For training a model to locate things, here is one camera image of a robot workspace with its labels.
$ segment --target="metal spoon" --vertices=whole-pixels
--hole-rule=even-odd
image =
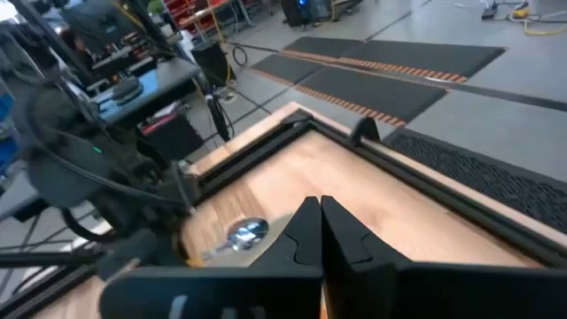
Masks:
[[[227,240],[213,250],[201,253],[201,259],[209,261],[227,249],[232,249],[235,252],[250,250],[268,234],[268,231],[268,222],[259,217],[246,218],[235,222],[227,230]]]

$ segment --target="wooden board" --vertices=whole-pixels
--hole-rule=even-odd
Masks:
[[[290,103],[193,165],[203,173],[273,128],[302,106]],[[323,121],[347,130],[335,122]],[[376,148],[451,186],[526,227],[567,246],[567,236],[475,192],[382,145]],[[493,236],[379,168],[309,133],[207,200],[183,227],[183,242],[192,254],[217,246],[228,226],[244,216],[269,220],[293,213],[306,196],[332,195],[384,241],[416,261],[451,261],[538,267]],[[92,278],[44,309],[35,318],[98,318],[98,295],[104,288]]]

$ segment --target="concrete floor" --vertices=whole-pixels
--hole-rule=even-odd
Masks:
[[[365,0],[354,10],[353,16],[307,31],[291,29],[282,24],[284,16],[277,12],[256,21],[229,40],[272,50],[280,50],[301,36],[321,36],[345,39],[378,39],[425,43],[457,43],[504,46],[508,50],[474,75],[469,84],[522,93],[555,101],[567,102],[567,33],[553,36],[526,36],[523,26],[506,21],[481,21],[482,5],[476,0],[458,0],[471,8],[454,6],[451,0]],[[535,12],[547,13],[567,10],[561,0],[533,0]],[[501,12],[509,9],[502,6]],[[535,26],[556,29],[560,26]],[[245,49],[248,66],[262,60],[271,52]],[[360,115],[314,97],[290,89],[252,73],[247,67],[231,62],[237,73],[236,89],[248,99],[238,97],[225,105],[233,121],[235,134],[243,132],[257,121],[269,116],[288,102],[296,101],[323,115],[353,127]],[[190,100],[190,122],[208,138],[206,144],[191,154],[198,160],[223,144],[209,122],[208,112],[197,97]],[[435,105],[408,124],[408,128],[455,144],[498,160],[524,167],[531,171],[567,182],[567,113],[534,105],[523,105],[492,97],[451,91]],[[378,122],[381,136],[390,134],[394,127]],[[84,215],[82,207],[77,215]],[[21,224],[14,220],[0,224],[0,246],[17,245],[25,236],[32,221]],[[87,227],[97,222],[91,217],[82,223]],[[32,241],[47,237],[63,226],[57,212],[42,215]],[[64,231],[55,239],[73,239]],[[53,245],[55,250],[61,245]],[[0,270],[0,282],[4,276]],[[21,280],[23,271],[16,270],[0,295],[0,301],[9,297]]]

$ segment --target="black metal frame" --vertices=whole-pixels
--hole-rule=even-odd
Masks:
[[[198,178],[201,192],[195,206],[310,131],[326,136],[541,263],[552,268],[567,268],[567,249],[562,245],[467,198],[374,147],[360,143],[361,132],[353,132],[349,136],[303,110],[289,115],[262,136],[202,174]],[[96,265],[59,269],[4,303],[0,307],[0,317],[29,317],[96,273]]]

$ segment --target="black rubber mat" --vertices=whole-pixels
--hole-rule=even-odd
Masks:
[[[503,52],[473,45],[369,41],[345,57],[471,77]]]
[[[325,67],[307,78],[302,86],[322,94],[326,99],[347,101],[405,122],[413,120],[445,95],[443,89],[382,76]]]
[[[264,74],[269,74],[292,84],[296,84],[322,68],[322,65],[303,59],[288,58],[282,55],[272,54],[256,63],[252,68]]]
[[[567,233],[567,184],[398,128],[384,143],[471,189]]]
[[[304,36],[283,48],[282,51],[297,51],[331,58],[340,58],[343,54],[346,54],[348,51],[351,51],[363,44],[364,42],[359,40],[328,39]]]

